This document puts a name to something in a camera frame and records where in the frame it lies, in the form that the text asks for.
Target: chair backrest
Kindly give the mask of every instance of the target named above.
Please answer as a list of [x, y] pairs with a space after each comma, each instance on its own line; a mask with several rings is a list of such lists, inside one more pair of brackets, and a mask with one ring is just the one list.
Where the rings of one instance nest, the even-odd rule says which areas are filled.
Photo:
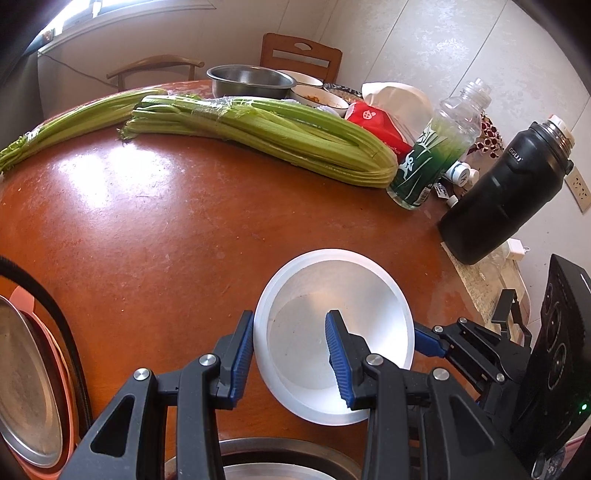
[[205, 63], [202, 61], [190, 60], [177, 55], [154, 55], [125, 65], [120, 69], [107, 74], [107, 80], [117, 77], [117, 88], [120, 92], [125, 90], [125, 83], [123, 76], [131, 72], [141, 72], [143, 70], [163, 69], [166, 67], [176, 67], [178, 65], [189, 66], [189, 80], [195, 79], [195, 67], [202, 68]]
[[[300, 48], [303, 44], [309, 48]], [[273, 51], [282, 51], [328, 62], [327, 67], [305, 61], [273, 56]], [[291, 70], [316, 77], [325, 83], [334, 83], [339, 73], [343, 52], [306, 38], [288, 37], [276, 33], [266, 33], [262, 38], [261, 67], [274, 70]]]

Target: window sill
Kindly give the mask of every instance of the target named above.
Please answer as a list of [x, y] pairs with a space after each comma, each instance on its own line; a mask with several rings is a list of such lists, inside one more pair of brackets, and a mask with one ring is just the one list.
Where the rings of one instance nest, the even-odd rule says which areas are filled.
[[86, 22], [74, 25], [65, 32], [57, 35], [51, 42], [39, 49], [41, 54], [48, 53], [58, 45], [83, 35], [97, 28], [110, 25], [127, 18], [142, 17], [162, 12], [176, 12], [182, 10], [215, 10], [207, 0], [153, 0], [149, 3], [129, 5], [111, 12], [97, 15]]

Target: blue gripper pad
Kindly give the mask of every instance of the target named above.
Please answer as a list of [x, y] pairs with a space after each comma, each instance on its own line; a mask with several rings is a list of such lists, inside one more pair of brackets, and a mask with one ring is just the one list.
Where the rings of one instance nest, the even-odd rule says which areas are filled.
[[254, 314], [251, 312], [251, 317], [248, 320], [248, 326], [244, 331], [238, 354], [232, 365], [232, 385], [230, 388], [230, 402], [232, 407], [236, 407], [238, 400], [244, 395], [246, 387], [246, 379], [248, 378], [248, 370], [251, 366], [252, 360], [252, 330], [254, 327]]
[[440, 358], [445, 358], [447, 353], [437, 339], [417, 329], [414, 329], [414, 349], [425, 356], [438, 356]]
[[335, 372], [340, 397], [345, 400], [347, 406], [351, 408], [351, 405], [355, 400], [353, 394], [352, 369], [347, 360], [343, 343], [340, 340], [335, 320], [330, 313], [326, 315], [326, 320], [324, 321], [324, 333], [326, 334], [326, 343], [329, 346], [330, 365]]

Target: clear bottle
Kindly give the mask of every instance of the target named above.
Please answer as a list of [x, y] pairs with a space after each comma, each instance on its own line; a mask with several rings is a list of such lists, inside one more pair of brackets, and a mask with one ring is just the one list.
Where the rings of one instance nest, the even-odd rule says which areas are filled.
[[458, 96], [440, 102], [387, 188], [397, 204], [408, 210], [421, 206], [433, 184], [480, 136], [480, 114], [491, 104], [490, 92], [486, 83], [476, 79]]

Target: bunch of celery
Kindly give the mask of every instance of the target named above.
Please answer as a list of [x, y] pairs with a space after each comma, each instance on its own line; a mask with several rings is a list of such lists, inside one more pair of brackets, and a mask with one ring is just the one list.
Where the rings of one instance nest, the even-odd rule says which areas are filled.
[[157, 94], [166, 94], [166, 90], [116, 93], [51, 118], [0, 151], [0, 173], [50, 145], [125, 122], [143, 97]]
[[299, 167], [365, 187], [386, 187], [398, 163], [367, 130], [308, 106], [253, 97], [147, 96], [121, 130], [234, 140]]

